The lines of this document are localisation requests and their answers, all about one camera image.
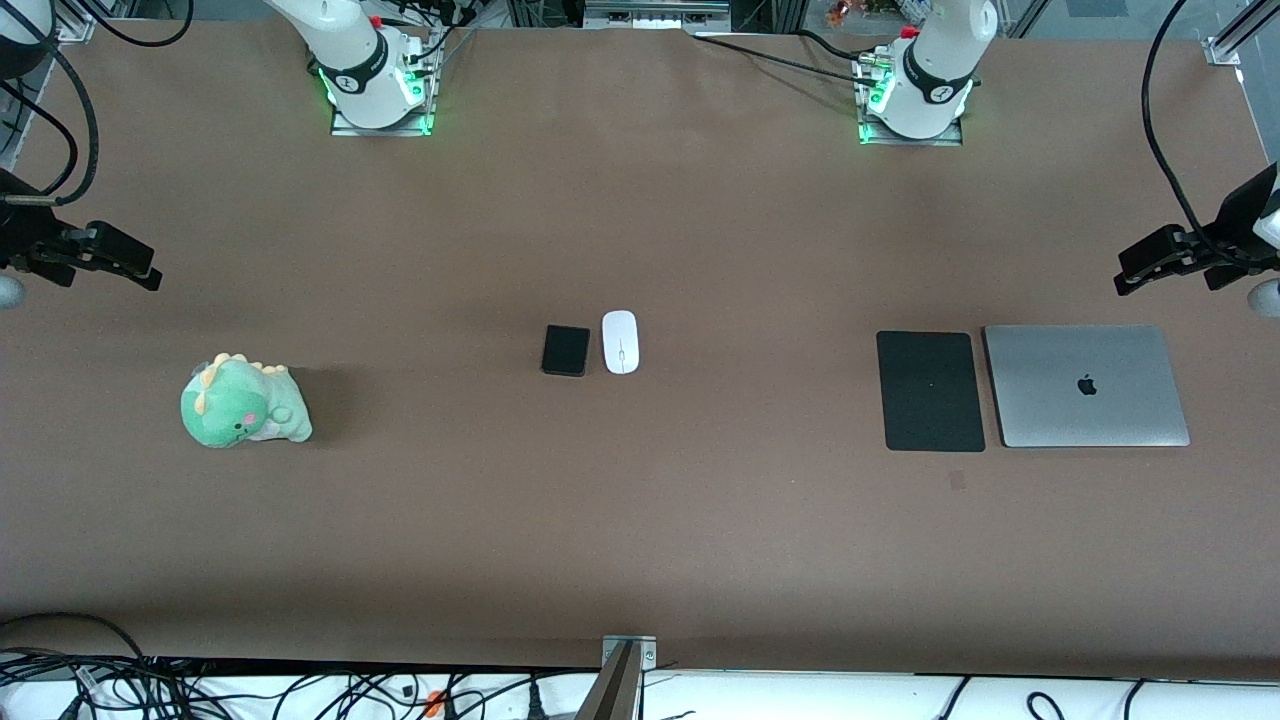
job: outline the black square object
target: black square object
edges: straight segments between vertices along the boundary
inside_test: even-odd
[[[586,346],[591,331],[547,325],[547,343],[543,346],[543,372],[548,375],[581,378],[586,374]]]
[[[973,343],[966,333],[876,334],[884,445],[890,450],[982,452]]]
[[[1073,18],[1128,18],[1125,0],[1066,0],[1066,14]]]

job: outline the laptop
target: laptop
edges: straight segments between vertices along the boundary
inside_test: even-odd
[[[1155,325],[983,328],[1007,447],[1190,445]]]

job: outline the plush toy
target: plush toy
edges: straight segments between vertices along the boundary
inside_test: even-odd
[[[225,352],[197,369],[182,391],[182,424],[205,447],[311,437],[307,406],[288,368]]]

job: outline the table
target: table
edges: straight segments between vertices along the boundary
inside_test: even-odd
[[[410,141],[328,137],[278,19],[68,50],[102,161],[61,217],[165,281],[3,316],[4,612],[156,655],[581,665],[636,632],[686,667],[1275,674],[1280,328],[1251,283],[1111,287],[1179,220],[1144,45],[996,42],[964,147],[902,149],[838,81],[681,32],[467,42]],[[81,123],[60,77],[47,108]],[[1153,110],[1203,217],[1265,165],[1193,44]],[[40,128],[18,170],[63,152]],[[617,307],[636,374],[539,372],[548,323]],[[973,333],[982,374],[996,323],[1161,325],[1192,446],[1006,450],[982,382],[986,452],[886,450],[876,332]],[[221,351],[297,368],[314,442],[191,441]]]

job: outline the mouse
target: mouse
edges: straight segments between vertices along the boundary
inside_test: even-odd
[[[640,366],[640,331],[636,316],[630,310],[613,310],[604,314],[600,323],[600,346],[604,350],[604,366],[614,375],[634,373]]]

